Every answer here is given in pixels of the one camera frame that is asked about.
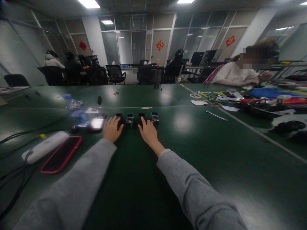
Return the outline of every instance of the ceiling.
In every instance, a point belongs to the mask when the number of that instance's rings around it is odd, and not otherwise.
[[[257,9],[263,7],[287,7],[303,2],[302,0],[195,0],[191,4],[177,4],[178,0],[96,0],[101,8],[86,9],[78,0],[21,1],[55,18],[142,12]]]

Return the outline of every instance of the wrench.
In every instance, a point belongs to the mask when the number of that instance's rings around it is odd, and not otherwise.
[[[211,113],[209,110],[207,110],[206,112],[207,112],[207,113],[210,113],[210,114],[212,114],[213,116],[216,116],[216,117],[218,117],[218,118],[220,118],[220,119],[222,119],[222,120],[224,120],[224,121],[228,121],[228,120],[225,119],[225,118],[222,118],[222,117],[220,117],[220,116],[218,116],[218,115],[215,115],[214,113]]]

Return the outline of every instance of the hand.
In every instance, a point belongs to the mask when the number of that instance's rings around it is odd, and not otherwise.
[[[260,83],[259,79],[251,79],[251,80],[247,80],[244,82],[241,82],[240,86],[244,86],[244,85],[250,85],[250,84],[256,84],[258,85]]]
[[[268,81],[271,76],[273,76],[272,73],[264,71],[262,74],[259,75],[259,79],[261,82],[265,82]]]
[[[119,130],[117,131],[118,122],[120,118],[116,119],[116,116],[113,118],[110,118],[108,122],[104,125],[104,134],[103,138],[109,140],[110,142],[114,143],[120,136],[122,129],[124,127],[124,124],[122,124],[119,127]]]
[[[162,146],[162,144],[158,141],[157,137],[157,130],[154,127],[153,123],[151,121],[144,120],[143,117],[141,117],[143,128],[138,125],[138,128],[140,129],[141,136],[143,137],[144,141],[149,145],[149,147],[155,152],[155,154],[159,157],[165,148]]]

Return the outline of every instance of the red phone case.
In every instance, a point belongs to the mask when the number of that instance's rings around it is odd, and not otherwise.
[[[104,115],[105,115],[104,119],[106,120],[106,114],[105,114],[105,113],[97,113],[96,115],[99,115],[99,114],[104,114]],[[87,128],[87,131],[88,131],[88,132],[99,132],[99,131],[101,131],[102,129],[103,129],[103,127],[100,128],[100,129],[94,129],[94,130],[91,130],[91,129]]]
[[[43,168],[45,167],[46,164],[48,164],[48,162],[50,161],[50,159],[57,153],[57,151],[62,147],[62,145],[65,144],[66,141],[64,141],[59,147],[58,149],[52,154],[52,156],[47,160],[47,162],[42,166],[41,168],[41,173],[44,173],[44,174],[56,174],[56,173],[59,173],[61,171],[63,171],[63,169],[65,168],[65,166],[68,164],[69,160],[71,159],[71,157],[74,155],[75,151],[78,149],[79,145],[81,144],[83,138],[80,137],[80,136],[71,136],[69,138],[72,138],[72,137],[79,137],[80,140],[76,143],[75,147],[73,148],[73,150],[70,152],[70,154],[68,155],[68,157],[66,158],[66,160],[63,162],[62,166],[57,170],[57,171],[54,171],[54,172],[49,172],[49,171],[43,171]]]

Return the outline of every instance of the ceiling light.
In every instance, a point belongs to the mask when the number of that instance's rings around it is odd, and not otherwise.
[[[114,24],[111,20],[101,20],[101,22],[105,25],[113,25]]]
[[[87,9],[100,8],[95,0],[79,0],[79,2]]]
[[[186,4],[186,3],[192,3],[192,2],[194,2],[194,0],[179,0],[177,4]]]

